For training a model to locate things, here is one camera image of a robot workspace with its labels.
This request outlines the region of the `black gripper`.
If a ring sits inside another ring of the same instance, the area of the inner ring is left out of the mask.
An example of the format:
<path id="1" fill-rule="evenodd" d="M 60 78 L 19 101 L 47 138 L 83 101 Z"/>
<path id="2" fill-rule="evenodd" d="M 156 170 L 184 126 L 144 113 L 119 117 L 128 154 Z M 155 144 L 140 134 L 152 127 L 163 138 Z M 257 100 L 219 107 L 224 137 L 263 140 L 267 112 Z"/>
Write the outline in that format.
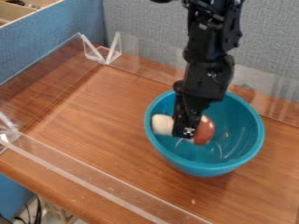
<path id="1" fill-rule="evenodd" d="M 212 102 L 224 99 L 235 73 L 235 59 L 224 53 L 214 59 L 183 52 L 187 62 L 182 80 L 172 84 L 175 92 L 174 126 L 175 137 L 192 139 L 202 122 L 203 110 Z"/>

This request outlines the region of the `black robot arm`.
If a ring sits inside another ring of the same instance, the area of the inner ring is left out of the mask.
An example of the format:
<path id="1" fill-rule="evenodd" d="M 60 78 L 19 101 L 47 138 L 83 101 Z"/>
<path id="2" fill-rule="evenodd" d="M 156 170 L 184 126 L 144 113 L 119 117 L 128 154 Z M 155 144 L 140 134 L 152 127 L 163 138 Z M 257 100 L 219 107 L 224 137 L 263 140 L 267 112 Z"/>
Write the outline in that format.
<path id="1" fill-rule="evenodd" d="M 168 4 L 176 0 L 150 0 Z M 187 67 L 175 92 L 172 135 L 191 139 L 203 111 L 224 99 L 235 72 L 230 51 L 243 37 L 241 14 L 245 0 L 179 0 L 188 11 L 188 42 L 182 56 Z"/>

